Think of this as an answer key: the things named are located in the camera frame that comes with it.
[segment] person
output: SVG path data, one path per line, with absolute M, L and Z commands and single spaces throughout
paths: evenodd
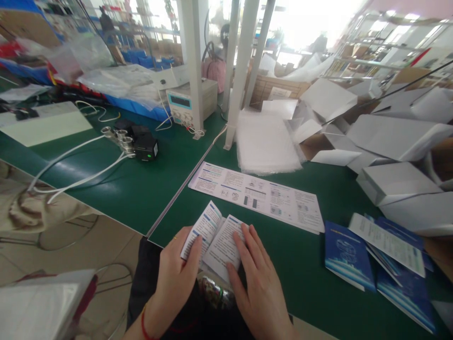
M 99 6 L 99 10 L 101 11 L 101 17 L 99 18 L 101 29 L 104 35 L 108 35 L 107 33 L 115 31 L 115 26 L 113 26 L 112 19 L 110 19 L 110 17 L 105 14 L 105 9 L 102 6 Z
M 324 53 L 327 48 L 327 37 L 326 32 L 321 32 L 318 38 L 310 45 L 313 53 Z
M 277 272 L 255 227 L 247 228 L 245 224 L 241 227 L 245 243 L 237 232 L 233 239 L 242 260 L 247 288 L 241 282 L 240 273 L 231 263 L 227 264 L 237 315 L 234 309 L 215 312 L 205 309 L 200 313 L 202 304 L 195 297 L 202 238 L 195 240 L 187 262 L 184 261 L 180 254 L 191 230 L 184 227 L 160 252 L 158 262 L 159 248 L 145 238 L 142 240 L 123 340 L 298 339 Z M 156 265 L 157 277 L 150 268 Z M 140 306 L 143 309 L 135 312 Z

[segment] red string bracelet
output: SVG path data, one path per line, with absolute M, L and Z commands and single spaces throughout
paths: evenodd
M 145 304 L 145 307 L 143 307 L 143 311 L 142 311 L 142 333 L 143 333 L 143 336 L 145 337 L 146 340 L 159 340 L 159 339 L 154 339 L 154 338 L 150 337 L 148 335 L 148 333 L 146 332 L 146 329 L 145 329 L 145 310 L 146 310 L 146 304 Z

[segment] white metal pole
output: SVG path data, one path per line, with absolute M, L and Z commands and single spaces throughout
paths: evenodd
M 201 55 L 200 55 L 200 27 L 198 20 L 197 0 L 181 1 L 185 38 L 188 42 L 187 65 L 189 69 L 190 97 L 192 101 L 193 128 L 203 130 L 203 97 L 201 91 Z
M 274 12 L 275 0 L 268 0 L 266 3 L 266 9 L 264 10 L 263 23 L 261 25 L 260 37 L 258 39 L 258 45 L 256 47 L 255 58 L 253 59 L 253 66 L 250 72 L 249 86 L 245 94 L 245 107 L 250 105 L 252 99 L 253 89 L 255 88 L 256 76 L 258 75 L 258 68 L 260 66 L 261 57 L 264 51 L 264 45 L 268 38 L 268 31 L 270 20 L 272 19 L 272 13 Z
M 231 16 L 230 16 L 230 32 L 228 35 L 228 51 L 226 53 L 226 74 L 225 86 L 223 91 L 222 111 L 228 110 L 228 102 L 230 100 L 230 84 L 231 77 L 233 76 L 233 66 L 236 54 L 236 40 L 237 29 L 239 26 L 239 8 L 241 0 L 233 0 L 231 3 Z
M 259 0 L 247 0 L 244 4 L 241 36 L 239 37 L 237 52 L 235 83 L 233 84 L 233 93 L 230 98 L 230 107 L 228 111 L 228 124 L 224 146 L 224 149 L 226 150 L 229 150 L 231 145 L 233 145 L 233 139 L 236 134 L 237 119 L 242 104 L 245 79 L 247 78 L 247 67 L 252 52 L 252 42 L 255 35 L 254 29 L 259 4 Z

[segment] instruction manual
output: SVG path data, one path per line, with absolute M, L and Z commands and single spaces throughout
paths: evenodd
M 226 264 L 231 262 L 236 270 L 241 264 L 239 250 L 233 240 L 233 232 L 237 231 L 244 241 L 241 224 L 241 221 L 231 215 L 222 217 L 220 210 L 210 201 L 187 236 L 181 257 L 187 260 L 193 243 L 201 235 L 203 244 L 200 268 L 214 272 L 225 282 L 230 283 Z
M 324 223 L 315 194 L 203 162 L 189 188 L 319 234 Z

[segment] person's left hand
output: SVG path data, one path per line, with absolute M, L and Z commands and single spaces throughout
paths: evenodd
M 192 227 L 183 227 L 160 253 L 159 278 L 154 295 L 145 310 L 145 329 L 159 339 L 187 302 L 197 278 L 202 238 L 195 240 L 187 262 L 181 258 L 185 240 Z

